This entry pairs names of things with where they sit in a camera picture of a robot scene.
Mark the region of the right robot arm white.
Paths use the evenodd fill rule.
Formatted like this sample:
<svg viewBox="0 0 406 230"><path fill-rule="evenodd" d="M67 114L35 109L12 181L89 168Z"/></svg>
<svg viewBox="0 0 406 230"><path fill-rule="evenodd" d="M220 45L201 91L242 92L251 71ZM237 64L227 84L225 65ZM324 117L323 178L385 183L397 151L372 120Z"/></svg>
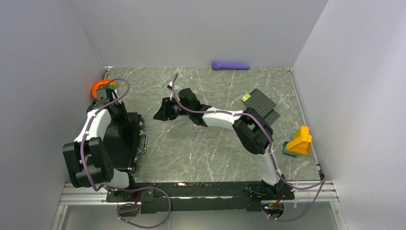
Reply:
<svg viewBox="0 0 406 230"><path fill-rule="evenodd" d="M258 157L265 195L276 199L282 194L282 172L274 160L272 149L273 130L255 109L221 110L201 103L190 88L180 90L171 85L167 88L171 91L170 96L163 98L161 107L153 116L155 120L169 121L188 116L198 126L233 130L243 147Z"/></svg>

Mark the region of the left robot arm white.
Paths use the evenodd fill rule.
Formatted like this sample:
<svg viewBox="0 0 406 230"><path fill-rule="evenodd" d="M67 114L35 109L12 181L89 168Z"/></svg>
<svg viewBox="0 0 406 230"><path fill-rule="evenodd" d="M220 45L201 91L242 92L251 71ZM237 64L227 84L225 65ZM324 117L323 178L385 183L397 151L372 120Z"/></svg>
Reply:
<svg viewBox="0 0 406 230"><path fill-rule="evenodd" d="M132 201L138 188L130 183L128 173L115 169L103 142L108 131L118 134L130 124L128 113L115 90L99 89L96 94L80 134L62 148L68 175L75 188L119 189L123 200Z"/></svg>

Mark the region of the black poker chip case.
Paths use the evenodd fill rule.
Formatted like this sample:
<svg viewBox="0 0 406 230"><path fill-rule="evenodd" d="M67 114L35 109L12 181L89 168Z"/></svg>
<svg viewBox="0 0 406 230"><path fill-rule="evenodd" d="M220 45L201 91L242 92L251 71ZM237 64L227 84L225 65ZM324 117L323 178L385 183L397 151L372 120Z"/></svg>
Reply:
<svg viewBox="0 0 406 230"><path fill-rule="evenodd" d="M104 135L104 145L116 170L134 174L139 155L147 149L145 120L140 113L129 112L128 120L112 120Z"/></svg>

